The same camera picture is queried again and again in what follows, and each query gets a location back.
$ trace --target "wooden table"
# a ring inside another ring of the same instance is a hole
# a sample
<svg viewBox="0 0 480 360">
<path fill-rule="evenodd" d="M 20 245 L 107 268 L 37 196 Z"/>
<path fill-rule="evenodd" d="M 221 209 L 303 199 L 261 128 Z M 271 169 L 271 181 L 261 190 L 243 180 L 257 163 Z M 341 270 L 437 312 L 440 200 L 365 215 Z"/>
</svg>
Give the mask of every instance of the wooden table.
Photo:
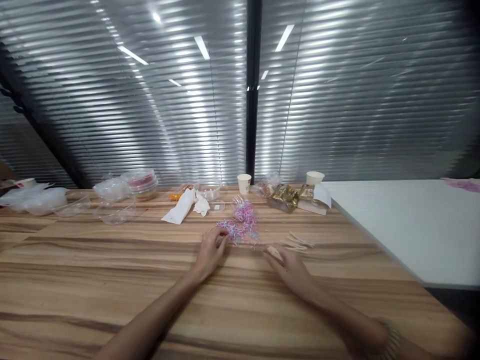
<svg viewBox="0 0 480 360">
<path fill-rule="evenodd" d="M 226 187 L 220 197 L 229 201 L 237 193 Z M 286 214 L 248 197 L 261 242 L 285 240 L 289 231 L 315 242 L 303 257 L 306 266 L 348 304 L 393 320 L 405 336 L 438 353 L 466 333 L 336 209 L 327 216 Z M 0 210 L 0 358 L 91 358 L 189 268 L 202 233 L 231 216 L 227 207 L 206 217 L 192 212 L 181 225 L 163 222 L 174 205 L 165 192 L 137 205 L 138 216 L 116 226 L 92 218 L 96 206 L 71 218 Z M 258 251 L 241 245 L 227 253 L 154 359 L 349 358 L 335 331 L 279 282 Z"/>
</svg>

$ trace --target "rubber band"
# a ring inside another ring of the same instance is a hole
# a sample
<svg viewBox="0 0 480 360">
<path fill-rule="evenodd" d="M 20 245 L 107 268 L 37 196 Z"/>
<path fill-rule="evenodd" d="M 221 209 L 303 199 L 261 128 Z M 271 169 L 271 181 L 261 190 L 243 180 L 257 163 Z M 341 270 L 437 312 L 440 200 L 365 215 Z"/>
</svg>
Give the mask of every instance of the rubber band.
<svg viewBox="0 0 480 360">
<path fill-rule="evenodd" d="M 255 245 L 259 242 L 259 230 L 254 206 L 250 201 L 245 200 L 237 204 L 233 210 L 233 220 L 225 219 L 216 225 L 228 232 L 235 245 L 238 246 L 246 240 L 255 250 Z"/>
</svg>

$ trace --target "white paper cup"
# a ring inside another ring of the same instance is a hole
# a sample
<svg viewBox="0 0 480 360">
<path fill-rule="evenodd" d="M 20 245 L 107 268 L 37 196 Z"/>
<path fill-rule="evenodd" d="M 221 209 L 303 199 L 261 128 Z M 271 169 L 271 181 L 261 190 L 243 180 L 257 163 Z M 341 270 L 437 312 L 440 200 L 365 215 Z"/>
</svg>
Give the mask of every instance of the white paper cup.
<svg viewBox="0 0 480 360">
<path fill-rule="evenodd" d="M 320 184 L 324 179 L 325 175 L 317 171 L 309 171 L 306 173 L 306 184 L 315 185 Z"/>
<path fill-rule="evenodd" d="M 33 188 L 35 185 L 37 185 L 37 182 L 33 177 L 30 177 L 28 179 L 15 181 L 15 185 L 22 189 L 28 189 Z"/>
<path fill-rule="evenodd" d="M 240 194 L 248 194 L 250 191 L 250 181 L 252 180 L 252 176 L 248 174 L 240 174 L 236 178 L 238 179 L 238 188 L 240 189 Z"/>
</svg>

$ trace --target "white plastic bag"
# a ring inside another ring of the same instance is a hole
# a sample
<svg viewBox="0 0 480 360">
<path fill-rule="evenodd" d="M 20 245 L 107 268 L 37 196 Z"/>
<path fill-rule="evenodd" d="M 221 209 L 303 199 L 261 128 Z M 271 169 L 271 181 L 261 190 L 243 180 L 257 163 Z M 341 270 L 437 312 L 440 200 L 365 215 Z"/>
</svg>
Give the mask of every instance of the white plastic bag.
<svg viewBox="0 0 480 360">
<path fill-rule="evenodd" d="M 26 211 L 24 202 L 27 199 L 40 194 L 49 186 L 49 183 L 41 183 L 30 188 L 12 189 L 4 196 L 0 197 L 0 206 L 9 207 L 16 212 Z"/>
<path fill-rule="evenodd" d="M 67 191 L 68 189 L 64 187 L 43 190 L 23 201 L 23 209 L 35 216 L 51 214 L 52 208 L 67 205 L 65 197 Z"/>
</svg>

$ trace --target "napkin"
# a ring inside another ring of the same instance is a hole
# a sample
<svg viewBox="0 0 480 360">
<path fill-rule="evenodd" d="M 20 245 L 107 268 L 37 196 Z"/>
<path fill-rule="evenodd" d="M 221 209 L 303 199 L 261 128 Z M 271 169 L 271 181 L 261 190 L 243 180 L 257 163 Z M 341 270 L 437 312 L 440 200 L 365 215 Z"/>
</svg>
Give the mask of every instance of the napkin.
<svg viewBox="0 0 480 360">
<path fill-rule="evenodd" d="M 171 209 L 164 217 L 162 221 L 167 223 L 180 225 L 185 219 L 187 214 L 194 203 L 195 193 L 193 190 L 186 189 L 185 192 L 180 196 L 176 206 Z"/>
<path fill-rule="evenodd" d="M 207 212 L 209 210 L 210 210 L 209 202 L 197 191 L 195 206 L 193 207 L 193 211 L 201 214 L 202 216 L 205 216 L 207 215 Z"/>
<path fill-rule="evenodd" d="M 313 199 L 321 201 L 330 209 L 332 208 L 332 198 L 330 197 L 330 192 L 322 183 L 315 185 L 315 189 L 313 190 Z"/>
</svg>

